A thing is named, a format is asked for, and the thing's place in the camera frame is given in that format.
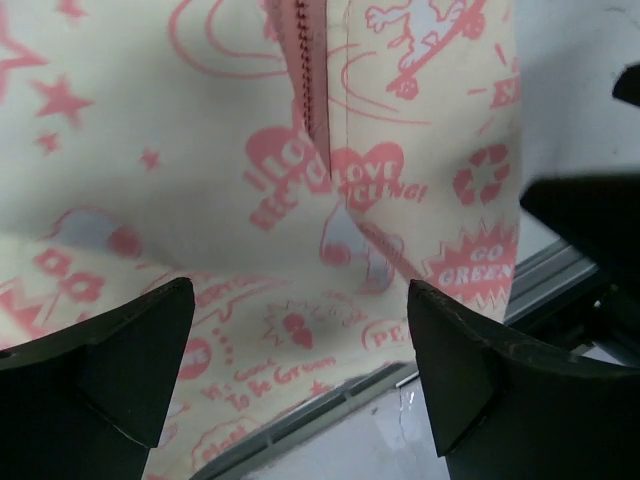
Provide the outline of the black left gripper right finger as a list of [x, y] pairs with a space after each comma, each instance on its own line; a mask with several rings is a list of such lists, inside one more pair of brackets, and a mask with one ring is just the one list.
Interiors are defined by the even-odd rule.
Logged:
[[638, 477], [636, 369], [548, 345], [419, 280], [408, 322], [451, 478]]

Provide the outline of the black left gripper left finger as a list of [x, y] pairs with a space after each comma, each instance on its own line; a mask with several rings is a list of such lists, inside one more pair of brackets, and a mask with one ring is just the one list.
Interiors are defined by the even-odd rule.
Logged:
[[193, 285], [179, 277], [2, 351], [2, 478], [142, 478], [192, 319]]

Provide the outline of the pink cream printed hooded jacket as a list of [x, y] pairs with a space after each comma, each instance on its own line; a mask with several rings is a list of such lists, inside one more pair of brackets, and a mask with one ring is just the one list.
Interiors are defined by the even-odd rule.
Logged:
[[147, 479], [412, 357], [408, 284], [502, 321], [521, 179], [510, 1], [5, 1], [1, 343], [179, 276]]

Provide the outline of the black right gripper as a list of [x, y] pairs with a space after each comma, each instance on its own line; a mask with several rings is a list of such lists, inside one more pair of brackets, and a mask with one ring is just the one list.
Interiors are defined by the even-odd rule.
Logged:
[[558, 234], [595, 271], [556, 318], [622, 364], [639, 366], [639, 169], [533, 181], [524, 210]]

